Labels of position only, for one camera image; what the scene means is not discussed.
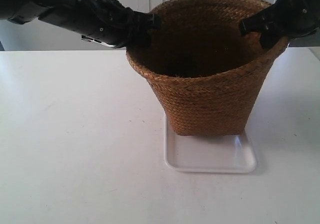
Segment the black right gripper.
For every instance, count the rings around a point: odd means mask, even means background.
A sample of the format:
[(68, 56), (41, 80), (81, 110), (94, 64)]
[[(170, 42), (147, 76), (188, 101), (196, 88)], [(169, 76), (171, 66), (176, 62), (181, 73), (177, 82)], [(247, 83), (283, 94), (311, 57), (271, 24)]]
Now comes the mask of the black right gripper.
[(242, 36), (260, 33), (259, 43), (264, 50), (272, 49), (283, 37), (301, 38), (320, 28), (320, 0), (276, 0), (272, 9), (242, 19)]

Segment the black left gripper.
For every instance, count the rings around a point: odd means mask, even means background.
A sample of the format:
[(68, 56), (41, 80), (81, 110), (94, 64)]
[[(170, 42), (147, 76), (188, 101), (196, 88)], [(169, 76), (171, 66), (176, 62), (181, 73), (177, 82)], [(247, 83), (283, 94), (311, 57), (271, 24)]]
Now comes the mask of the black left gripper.
[(114, 0), (76, 0), (75, 5), (51, 8), (38, 19), (113, 48), (148, 47), (149, 30), (161, 26), (159, 15), (134, 12)]

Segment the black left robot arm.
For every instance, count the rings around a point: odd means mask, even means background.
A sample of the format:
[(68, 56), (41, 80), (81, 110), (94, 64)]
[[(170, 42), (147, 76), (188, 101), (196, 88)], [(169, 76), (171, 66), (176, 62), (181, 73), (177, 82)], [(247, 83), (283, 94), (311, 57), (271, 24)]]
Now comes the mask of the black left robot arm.
[(23, 25), (38, 19), (114, 49), (150, 46), (149, 30), (161, 26), (159, 15), (134, 11), (118, 0), (0, 1), (2, 20)]

